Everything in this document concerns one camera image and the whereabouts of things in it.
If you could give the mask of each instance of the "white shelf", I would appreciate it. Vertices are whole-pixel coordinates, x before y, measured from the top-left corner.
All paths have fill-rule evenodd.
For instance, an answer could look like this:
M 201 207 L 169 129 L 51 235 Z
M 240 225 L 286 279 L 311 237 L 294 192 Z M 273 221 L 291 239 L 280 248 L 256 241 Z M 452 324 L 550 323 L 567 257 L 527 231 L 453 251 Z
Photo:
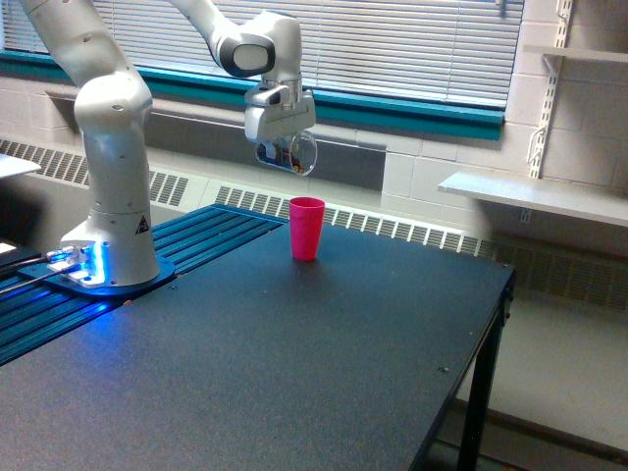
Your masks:
M 554 57 L 566 57 L 580 61 L 628 63 L 628 54 L 620 52 L 595 51 L 572 47 L 523 46 L 524 52 L 535 52 Z
M 0 154 L 0 179 L 36 172 L 39 169 L 41 169 L 41 167 L 28 160 Z
M 628 195 L 576 183 L 532 180 L 491 171 L 458 172 L 440 191 L 628 227 Z

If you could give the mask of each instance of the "red plastic cup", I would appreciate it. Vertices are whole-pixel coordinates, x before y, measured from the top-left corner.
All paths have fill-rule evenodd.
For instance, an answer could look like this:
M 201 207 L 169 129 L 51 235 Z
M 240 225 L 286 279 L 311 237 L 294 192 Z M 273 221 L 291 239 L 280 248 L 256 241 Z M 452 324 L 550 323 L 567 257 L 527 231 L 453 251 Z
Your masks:
M 303 262 L 316 259 L 323 230 L 325 201 L 300 197 L 290 201 L 292 257 Z

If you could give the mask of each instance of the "cable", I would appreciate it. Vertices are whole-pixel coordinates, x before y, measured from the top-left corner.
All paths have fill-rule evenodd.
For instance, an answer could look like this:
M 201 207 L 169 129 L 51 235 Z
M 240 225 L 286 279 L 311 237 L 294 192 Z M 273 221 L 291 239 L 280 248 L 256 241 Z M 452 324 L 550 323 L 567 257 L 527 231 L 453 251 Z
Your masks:
M 71 265 L 71 266 L 69 266 L 67 268 L 64 268 L 63 270 L 59 270 L 58 272 L 50 272 L 50 273 L 47 273 L 46 275 L 43 275 L 41 277 L 33 278 L 32 280 L 29 280 L 29 281 L 27 281 L 25 283 L 20 283 L 19 285 L 12 285 L 11 287 L 2 289 L 0 291 L 0 297 L 4 296 L 5 294 L 9 294 L 10 292 L 17 291 L 18 289 L 26 288 L 26 287 L 29 287 L 30 285 L 34 285 L 36 283 L 42 282 L 44 280 L 47 280 L 49 278 L 56 277 L 57 275 L 63 275 L 64 273 L 74 272 L 74 271 L 76 271 L 79 268 L 80 268 L 80 264 Z
M 30 258 L 28 260 L 23 260 L 22 262 L 16 262 L 6 267 L 0 269 L 0 278 L 6 277 L 7 275 L 11 275 L 21 268 L 29 267 L 30 265 L 35 265 L 36 263 L 46 263 L 48 261 L 48 257 L 37 257 Z

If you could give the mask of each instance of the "blue led light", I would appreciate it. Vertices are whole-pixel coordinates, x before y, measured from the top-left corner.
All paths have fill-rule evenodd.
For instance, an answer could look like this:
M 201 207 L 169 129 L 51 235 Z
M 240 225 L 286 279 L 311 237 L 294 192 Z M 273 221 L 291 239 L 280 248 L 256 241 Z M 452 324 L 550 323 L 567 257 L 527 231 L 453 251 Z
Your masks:
M 70 253 L 59 253 L 57 255 L 53 255 L 52 257 L 50 257 L 50 263 L 61 262 L 62 260 L 68 258 L 70 255 Z
M 91 266 L 93 273 L 91 274 L 91 282 L 95 285 L 105 283 L 105 255 L 102 242 L 95 242 L 91 248 Z

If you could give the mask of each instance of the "radiator vent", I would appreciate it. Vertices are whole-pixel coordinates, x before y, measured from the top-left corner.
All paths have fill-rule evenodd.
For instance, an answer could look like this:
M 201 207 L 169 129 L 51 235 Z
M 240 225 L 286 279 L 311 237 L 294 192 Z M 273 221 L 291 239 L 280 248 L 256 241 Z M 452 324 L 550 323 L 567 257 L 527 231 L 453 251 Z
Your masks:
M 87 160 L 82 155 L 2 139 L 0 153 L 38 164 L 37 174 L 44 178 L 89 186 Z M 183 176 L 150 172 L 150 200 L 178 207 L 188 183 Z
M 250 189 L 222 185 L 215 202 L 285 219 L 289 216 L 289 201 L 286 197 Z M 338 205 L 328 205 L 325 222 L 332 226 L 512 264 L 517 268 L 517 285 L 521 288 L 618 310 L 627 307 L 627 264 L 593 257 L 585 259 L 575 252 L 485 240 L 458 230 L 417 224 L 416 221 Z

